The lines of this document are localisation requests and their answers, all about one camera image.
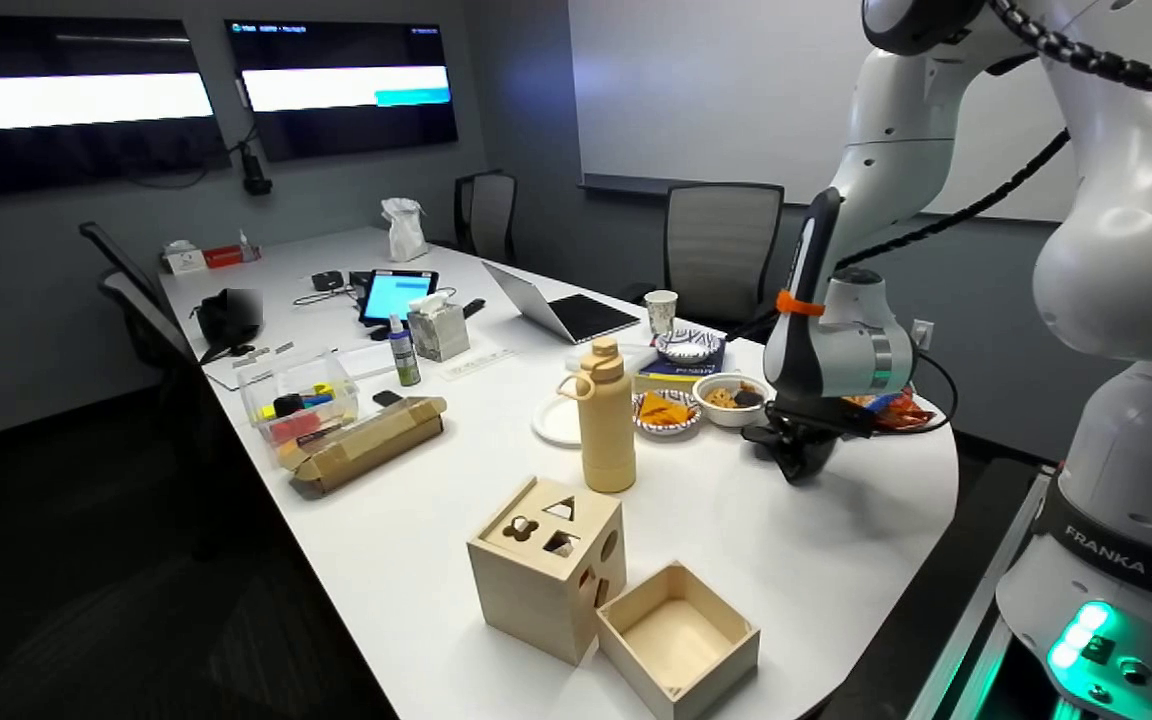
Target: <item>monitor screen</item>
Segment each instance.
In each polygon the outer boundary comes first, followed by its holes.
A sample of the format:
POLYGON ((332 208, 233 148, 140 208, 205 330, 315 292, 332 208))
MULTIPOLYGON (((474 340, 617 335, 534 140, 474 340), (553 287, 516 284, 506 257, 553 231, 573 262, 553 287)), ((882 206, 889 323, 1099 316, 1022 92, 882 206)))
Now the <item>monitor screen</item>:
POLYGON ((454 143, 441 24, 229 22, 267 162, 454 143))
POLYGON ((179 22, 0 16, 0 193, 229 164, 179 22))

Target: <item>wooden block with holes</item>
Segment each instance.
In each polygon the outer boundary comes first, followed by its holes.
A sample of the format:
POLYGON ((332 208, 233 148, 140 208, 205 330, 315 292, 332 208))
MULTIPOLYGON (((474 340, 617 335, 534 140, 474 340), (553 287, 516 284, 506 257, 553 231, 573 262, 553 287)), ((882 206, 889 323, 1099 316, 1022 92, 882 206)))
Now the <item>wooden block with holes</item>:
POLYGON ((683 563, 607 601, 601 650, 657 720, 710 717, 757 672, 759 634, 683 563))
POLYGON ((486 619, 569 664, 598 640, 598 607, 624 590, 624 511, 617 497, 529 482, 470 539, 486 619))

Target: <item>conference table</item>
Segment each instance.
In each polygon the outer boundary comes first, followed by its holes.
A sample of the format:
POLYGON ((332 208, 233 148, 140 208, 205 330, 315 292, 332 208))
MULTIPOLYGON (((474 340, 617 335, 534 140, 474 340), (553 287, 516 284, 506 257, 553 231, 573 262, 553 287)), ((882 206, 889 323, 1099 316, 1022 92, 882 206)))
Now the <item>conference table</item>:
MULTIPOLYGON (((556 386, 586 352, 529 323, 479 257, 431 248, 404 267, 438 267, 458 300, 486 300, 474 349, 422 362, 402 390, 389 344, 371 340, 347 295, 311 295, 311 271, 389 263, 384 230, 347 230, 267 245, 262 262, 201 277, 165 277, 167 305, 197 355, 197 305, 244 287, 266 330, 256 362, 214 362, 217 403, 233 422, 291 539, 352 634, 389 703, 404 720, 617 720, 647 717, 624 675, 587 652, 579 664, 536 652, 486 626, 470 537, 534 476, 579 485, 579 453, 536 437, 556 386), (327 491, 303 497, 252 423, 244 378, 336 352, 360 393, 445 397, 445 437, 327 491)), ((550 300, 573 287, 529 277, 550 300)), ((644 307, 612 333, 629 362, 647 352, 644 307)), ((729 367, 759 378, 759 344, 731 340, 729 367)), ((863 655, 958 511, 951 434, 839 439, 812 485, 785 485, 736 434, 689 439, 635 437, 635 489, 624 497, 629 590, 680 559, 759 628, 759 672, 718 717, 785 720, 822 703, 863 655)))

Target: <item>small bowl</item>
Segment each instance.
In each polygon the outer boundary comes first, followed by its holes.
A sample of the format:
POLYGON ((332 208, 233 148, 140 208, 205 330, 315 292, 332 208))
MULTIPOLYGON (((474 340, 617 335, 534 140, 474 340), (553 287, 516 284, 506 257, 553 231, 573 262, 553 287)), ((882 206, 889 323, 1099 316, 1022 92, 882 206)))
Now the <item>small bowl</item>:
POLYGON ((680 367, 694 367, 694 365, 710 365, 718 352, 726 352, 726 335, 670 333, 657 340, 657 352, 680 367))
POLYGON ((746 373, 718 373, 718 378, 701 378, 694 386, 694 400, 703 409, 703 418, 718 423, 718 430, 749 430, 749 423, 759 423, 763 418, 763 400, 773 397, 773 390, 757 378, 746 378, 746 373), (736 397, 740 403, 736 409, 726 409, 711 400, 711 393, 729 393, 736 397))
POLYGON ((694 430, 701 423, 701 403, 689 397, 689 393, 677 393, 677 390, 647 390, 647 393, 642 393, 635 400, 632 400, 632 430, 642 430, 644 437, 689 437, 694 430), (665 397, 665 400, 674 400, 674 403, 683 403, 689 409, 689 422, 680 422, 680 423, 651 423, 651 422, 644 422, 644 400, 647 397, 665 397))

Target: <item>whiteboard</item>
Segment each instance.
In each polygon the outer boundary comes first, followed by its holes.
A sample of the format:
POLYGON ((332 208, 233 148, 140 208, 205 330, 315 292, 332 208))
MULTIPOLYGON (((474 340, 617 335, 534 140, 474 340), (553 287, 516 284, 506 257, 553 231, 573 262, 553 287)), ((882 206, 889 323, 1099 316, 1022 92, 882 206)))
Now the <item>whiteboard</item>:
MULTIPOLYGON (((810 206, 844 162, 860 0, 569 0, 579 172, 604 180, 763 180, 810 206)), ((1066 129, 1041 63, 980 76, 931 212, 1005 183, 1066 129)), ((1062 222, 1066 148, 987 217, 1062 222)))

